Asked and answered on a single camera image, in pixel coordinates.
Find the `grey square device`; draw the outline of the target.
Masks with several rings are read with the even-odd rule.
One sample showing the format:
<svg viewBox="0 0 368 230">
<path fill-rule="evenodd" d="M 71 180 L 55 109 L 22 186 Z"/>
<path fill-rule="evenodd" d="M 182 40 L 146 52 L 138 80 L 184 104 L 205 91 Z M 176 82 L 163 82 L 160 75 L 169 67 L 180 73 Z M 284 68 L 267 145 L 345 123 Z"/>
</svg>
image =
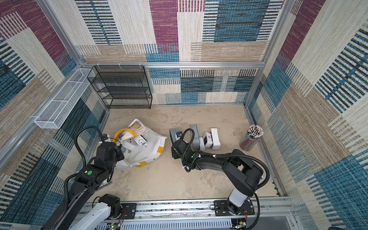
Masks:
<svg viewBox="0 0 368 230">
<path fill-rule="evenodd" d="M 194 139 L 192 142 L 192 147 L 194 150 L 205 151 L 205 144 L 203 137 L 198 134 L 197 126 L 191 125 L 190 128 L 194 131 Z"/>
</svg>

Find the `white canvas bag yellow handles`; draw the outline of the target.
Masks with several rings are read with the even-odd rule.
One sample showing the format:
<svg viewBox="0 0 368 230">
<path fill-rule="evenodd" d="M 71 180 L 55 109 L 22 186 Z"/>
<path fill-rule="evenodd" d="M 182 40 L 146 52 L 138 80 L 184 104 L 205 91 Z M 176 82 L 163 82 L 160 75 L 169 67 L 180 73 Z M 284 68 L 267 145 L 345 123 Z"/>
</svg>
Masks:
<svg viewBox="0 0 368 230">
<path fill-rule="evenodd" d="M 138 146 L 130 151 L 122 146 L 124 140 L 139 135 L 145 138 L 147 147 Z M 166 136 L 162 136 L 146 127 L 139 119 L 134 119 L 127 128 L 119 130 L 112 139 L 112 142 L 117 142 L 118 147 L 125 156 L 125 163 L 118 169 L 124 170 L 131 167 L 144 167 L 148 163 L 157 160 L 164 152 L 166 139 Z"/>
</svg>

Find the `white rectangular alarm clock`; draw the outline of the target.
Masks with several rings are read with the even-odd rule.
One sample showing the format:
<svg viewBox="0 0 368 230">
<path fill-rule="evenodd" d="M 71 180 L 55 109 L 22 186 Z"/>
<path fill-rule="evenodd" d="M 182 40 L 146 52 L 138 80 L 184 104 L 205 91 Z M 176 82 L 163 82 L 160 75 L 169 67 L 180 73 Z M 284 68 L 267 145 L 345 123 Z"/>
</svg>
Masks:
<svg viewBox="0 0 368 230">
<path fill-rule="evenodd" d="M 217 128 L 211 128 L 211 136 L 212 136 L 212 149 L 219 150 L 220 149 L 220 141 L 219 141 L 219 134 Z"/>
</svg>

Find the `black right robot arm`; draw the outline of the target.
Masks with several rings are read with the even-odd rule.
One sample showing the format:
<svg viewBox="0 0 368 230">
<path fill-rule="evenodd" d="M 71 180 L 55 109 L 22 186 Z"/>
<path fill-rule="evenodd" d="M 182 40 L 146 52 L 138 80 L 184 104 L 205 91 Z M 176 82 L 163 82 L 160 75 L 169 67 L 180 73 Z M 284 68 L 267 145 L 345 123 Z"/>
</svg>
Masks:
<svg viewBox="0 0 368 230">
<path fill-rule="evenodd" d="M 184 132 L 170 130 L 172 157 L 180 159 L 186 172 L 193 170 L 216 170 L 226 174 L 234 188 L 227 200 L 216 200 L 210 206 L 216 216 L 256 215 L 252 224 L 247 218 L 234 224 L 234 230 L 251 230 L 260 219 L 260 200 L 257 190 L 265 186 L 270 179 L 270 171 L 258 158 L 244 154 L 239 149 L 231 153 L 214 154 L 191 149 L 195 131 L 191 128 Z"/>
</svg>

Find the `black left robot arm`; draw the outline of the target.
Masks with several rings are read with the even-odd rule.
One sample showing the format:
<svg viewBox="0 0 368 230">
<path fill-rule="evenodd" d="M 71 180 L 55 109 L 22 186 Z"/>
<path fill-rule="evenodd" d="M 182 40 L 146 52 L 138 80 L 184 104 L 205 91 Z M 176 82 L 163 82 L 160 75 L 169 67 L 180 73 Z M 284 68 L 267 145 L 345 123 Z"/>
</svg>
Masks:
<svg viewBox="0 0 368 230">
<path fill-rule="evenodd" d="M 97 148 L 96 156 L 86 162 L 85 156 L 79 147 L 79 135 L 93 128 L 97 131 L 101 145 Z M 64 181 L 64 201 L 54 211 L 42 230 L 67 230 L 77 217 L 88 199 L 98 190 L 103 181 L 111 181 L 118 161 L 125 158 L 121 147 L 114 142 L 106 142 L 100 129 L 96 126 L 87 126 L 77 132 L 74 144 L 83 160 L 82 169 L 67 177 Z"/>
</svg>

